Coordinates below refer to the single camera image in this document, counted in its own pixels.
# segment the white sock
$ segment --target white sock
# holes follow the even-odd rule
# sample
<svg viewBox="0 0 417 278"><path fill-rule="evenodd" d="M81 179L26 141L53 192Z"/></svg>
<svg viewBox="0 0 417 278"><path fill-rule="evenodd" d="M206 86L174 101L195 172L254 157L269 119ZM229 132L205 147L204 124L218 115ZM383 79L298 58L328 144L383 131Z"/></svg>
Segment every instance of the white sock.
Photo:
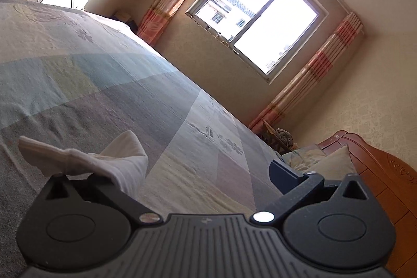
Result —
<svg viewBox="0 0 417 278"><path fill-rule="evenodd" d="M21 136L18 147L23 158L44 176L57 173L81 175L96 173L108 177L124 193L137 198L148 168L148 156L132 131L123 132L100 154L55 146Z"/></svg>

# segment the bed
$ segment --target bed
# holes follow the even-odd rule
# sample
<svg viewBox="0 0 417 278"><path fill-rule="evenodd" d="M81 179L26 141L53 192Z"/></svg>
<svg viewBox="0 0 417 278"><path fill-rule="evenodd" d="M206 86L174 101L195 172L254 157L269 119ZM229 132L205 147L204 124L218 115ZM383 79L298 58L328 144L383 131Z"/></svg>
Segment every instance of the bed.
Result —
<svg viewBox="0 0 417 278"><path fill-rule="evenodd" d="M351 160L395 226L397 241L387 268L397 278L417 277L417 172L397 157L338 131L319 146L329 155L348 145Z"/></svg>
<svg viewBox="0 0 417 278"><path fill-rule="evenodd" d="M170 213L244 213L281 193L276 153L123 23L0 0L0 276L24 267L15 232L45 184L25 135L99 153L132 130L149 157L139 200Z"/></svg>

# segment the wooden furniture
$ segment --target wooden furniture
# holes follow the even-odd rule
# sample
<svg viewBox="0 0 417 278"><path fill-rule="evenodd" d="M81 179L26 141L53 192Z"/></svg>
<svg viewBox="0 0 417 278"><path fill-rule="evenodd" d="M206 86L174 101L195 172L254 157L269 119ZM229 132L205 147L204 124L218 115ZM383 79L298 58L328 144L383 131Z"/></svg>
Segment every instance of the wooden furniture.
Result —
<svg viewBox="0 0 417 278"><path fill-rule="evenodd" d="M269 125L263 118L263 125L265 127L264 132L261 134L261 139L270 146L273 150L277 151L280 155L291 152L292 150L285 145L280 136L275 132L275 129Z"/></svg>
<svg viewBox="0 0 417 278"><path fill-rule="evenodd" d="M401 159L338 131L319 146L329 155L343 145L358 173L395 226L397 241L387 268L397 278L417 277L417 172Z"/></svg>

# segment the window frame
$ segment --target window frame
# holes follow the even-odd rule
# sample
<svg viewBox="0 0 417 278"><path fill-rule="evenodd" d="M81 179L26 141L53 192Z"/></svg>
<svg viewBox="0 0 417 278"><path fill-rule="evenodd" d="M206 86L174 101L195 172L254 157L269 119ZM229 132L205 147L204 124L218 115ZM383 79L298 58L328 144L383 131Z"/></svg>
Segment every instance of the window frame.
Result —
<svg viewBox="0 0 417 278"><path fill-rule="evenodd" d="M222 20L224 19L224 16L222 15L222 13L220 11L217 11L213 18L211 19L213 22L215 22L216 24L220 23Z"/></svg>
<svg viewBox="0 0 417 278"><path fill-rule="evenodd" d="M236 25L238 26L238 27L240 27L241 29L246 25L247 23L246 23L246 21L243 19L243 18L241 18L241 19L239 19L239 21L236 23Z"/></svg>
<svg viewBox="0 0 417 278"><path fill-rule="evenodd" d="M239 33L231 40L228 41L222 35L208 25L201 18L197 17L197 12L208 2L209 0L196 0L195 3L188 9L186 15L191 17L198 25L204 27L209 31L214 37L218 38L224 45L226 45L234 54L238 55L242 60L244 60L251 68L253 68L259 75L261 75L269 84L278 76L278 74L284 69L284 67L289 63L289 61L296 55L300 48L305 44L309 37L314 33L314 31L320 26L323 20L327 16L327 12L322 8L321 4L316 0L304 0L306 4L316 13L316 18L310 23L310 25L305 29L305 31L300 35L300 37L291 45L286 53L279 58L275 65L270 69L266 74L263 72L250 58L248 58L243 52L235 47L235 43L245 34L245 32L251 27L251 25L262 15L262 13L272 4L274 0L268 0L267 3L251 18L246 22Z"/></svg>

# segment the patterned bedspread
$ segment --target patterned bedspread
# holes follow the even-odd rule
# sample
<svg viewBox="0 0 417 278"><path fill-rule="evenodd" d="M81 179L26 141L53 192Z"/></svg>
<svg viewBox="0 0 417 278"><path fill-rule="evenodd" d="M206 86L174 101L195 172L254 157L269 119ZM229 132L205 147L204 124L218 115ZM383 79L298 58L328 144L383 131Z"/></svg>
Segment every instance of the patterned bedspread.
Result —
<svg viewBox="0 0 417 278"><path fill-rule="evenodd" d="M280 195L274 151L125 24L0 0L1 277L25 267L15 232L47 180L18 137L99 153L129 129L149 156L140 201L164 216L249 215Z"/></svg>

